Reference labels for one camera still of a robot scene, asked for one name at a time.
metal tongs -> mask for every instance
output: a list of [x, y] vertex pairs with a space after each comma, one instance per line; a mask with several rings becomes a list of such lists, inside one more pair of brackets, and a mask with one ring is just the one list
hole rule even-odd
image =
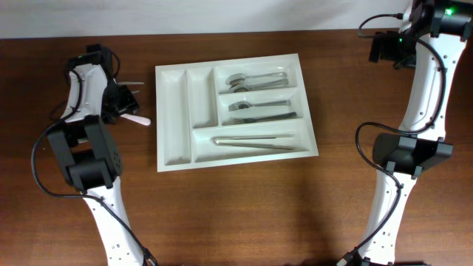
[[246, 137], [214, 137], [212, 138], [212, 141], [214, 141], [214, 144], [217, 146], [293, 150], [294, 148], [291, 148], [291, 147], [275, 146], [272, 144], [228, 142], [229, 140], [236, 140], [236, 141], [238, 140], [273, 140], [273, 139], [283, 138], [283, 137], [292, 137], [292, 135], [281, 134], [281, 135], [246, 136]]

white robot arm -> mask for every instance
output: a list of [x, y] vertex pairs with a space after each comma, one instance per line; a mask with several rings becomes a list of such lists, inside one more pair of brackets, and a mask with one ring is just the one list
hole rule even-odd
[[[156, 265], [129, 227], [120, 190], [121, 158], [104, 122], [133, 115], [138, 104], [126, 86], [112, 74], [112, 52], [100, 45], [69, 60], [71, 90], [61, 122], [47, 133], [66, 182], [82, 193], [105, 247], [109, 266]], [[89, 142], [91, 149], [72, 152]]]
[[[403, 65], [401, 67], [405, 67], [412, 64], [412, 59], [415, 59], [413, 61], [415, 77], [409, 105], [399, 130], [416, 132], [432, 123], [435, 115], [438, 117], [434, 121], [435, 124], [428, 126], [427, 130], [423, 130], [415, 138], [405, 137], [404, 143], [395, 137], [394, 142], [385, 142], [382, 141], [382, 136], [378, 137], [373, 150], [373, 159], [379, 165], [383, 163], [385, 170], [388, 170], [390, 163], [392, 164], [388, 171], [399, 181], [402, 189], [398, 189], [396, 182], [390, 175], [377, 170], [375, 198], [362, 240], [370, 237], [376, 230], [378, 232], [371, 236], [364, 245], [358, 249], [355, 248], [356, 253], [348, 253], [338, 265], [348, 263], [349, 265], [367, 266], [392, 265], [394, 263], [395, 240], [404, 207], [419, 174], [445, 160], [452, 152], [452, 146], [443, 143], [446, 136], [446, 106], [457, 63], [466, 47], [466, 39], [471, 35], [472, 11], [471, 5], [453, 1], [438, 1], [437, 3], [416, 1], [413, 3], [412, 9], [407, 10], [402, 16], [403, 23], [399, 34], [391, 36], [400, 38], [387, 38], [387, 42], [384, 44], [373, 42], [372, 53], [377, 49], [378, 53], [375, 52], [374, 56], [373, 54], [370, 56], [371, 61], [377, 61], [381, 56], [381, 58], [397, 61], [395, 67], [399, 68], [401, 65]], [[403, 38], [404, 34], [408, 35], [407, 37], [419, 38], [433, 48], [437, 55], [434, 55], [419, 42], [402, 44], [402, 42], [412, 40], [411, 38]], [[407, 52], [409, 46], [413, 47], [413, 44], [415, 45], [414, 57]], [[393, 47], [401, 48], [404, 53], [398, 52], [396, 55], [390, 55], [389, 49]], [[443, 62], [446, 71], [443, 81], [445, 83], [444, 91], [442, 90], [442, 66], [439, 60]], [[428, 149], [436, 149], [436, 151], [428, 154], [430, 153], [427, 151]], [[400, 193], [401, 197], [395, 205], [397, 193]], [[352, 256], [357, 256], [357, 258], [350, 261]]]

white cutlery tray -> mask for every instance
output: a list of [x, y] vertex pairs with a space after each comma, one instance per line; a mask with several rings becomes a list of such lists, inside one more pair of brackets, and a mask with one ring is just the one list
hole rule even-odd
[[[286, 72], [288, 85], [229, 93], [225, 80], [233, 74]], [[257, 83], [266, 78], [255, 80]], [[264, 103], [290, 100], [290, 106], [252, 107], [228, 111], [246, 100]], [[261, 58], [156, 66], [157, 171], [224, 166], [319, 155], [297, 54]], [[233, 118], [296, 112], [295, 118], [234, 124]], [[246, 140], [289, 146], [292, 150], [216, 146], [214, 137], [290, 135], [274, 140]]]

fork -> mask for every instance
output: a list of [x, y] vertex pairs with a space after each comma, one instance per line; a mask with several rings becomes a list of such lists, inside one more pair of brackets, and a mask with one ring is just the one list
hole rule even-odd
[[231, 105], [228, 106], [228, 111], [236, 111], [240, 109], [247, 109], [250, 107], [260, 107], [260, 106], [290, 106], [290, 100], [277, 100], [277, 101], [272, 101], [272, 102], [267, 102], [267, 103], [255, 103], [251, 104], [247, 102], [246, 100], [242, 100], [236, 103], [232, 103]]
[[272, 115], [269, 117], [253, 117], [253, 118], [234, 118], [235, 124], [243, 124], [243, 123], [256, 123], [261, 120], [278, 120], [278, 119], [285, 119], [285, 118], [292, 118], [296, 117], [296, 112], [290, 112], [283, 115]]

wood grain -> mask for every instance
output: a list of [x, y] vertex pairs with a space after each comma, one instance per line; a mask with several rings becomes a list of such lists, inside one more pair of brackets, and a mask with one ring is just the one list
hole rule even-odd
[[[414, 72], [367, 61], [353, 30], [142, 35], [0, 41], [0, 260], [3, 265], [106, 265], [81, 200], [54, 199], [33, 181], [30, 152], [50, 110], [67, 99], [68, 58], [102, 43], [121, 58], [118, 80], [144, 81], [137, 100], [155, 121], [154, 66], [297, 52], [319, 157], [156, 172], [156, 128], [121, 120], [109, 129], [124, 162], [123, 200], [134, 232], [164, 265], [323, 265], [358, 244], [375, 172], [358, 156], [355, 129], [397, 126]], [[459, 62], [446, 117], [452, 159], [423, 174], [406, 206], [398, 261], [473, 264], [473, 48]], [[364, 130], [370, 148], [376, 130]], [[72, 192], [44, 141], [38, 170]]]

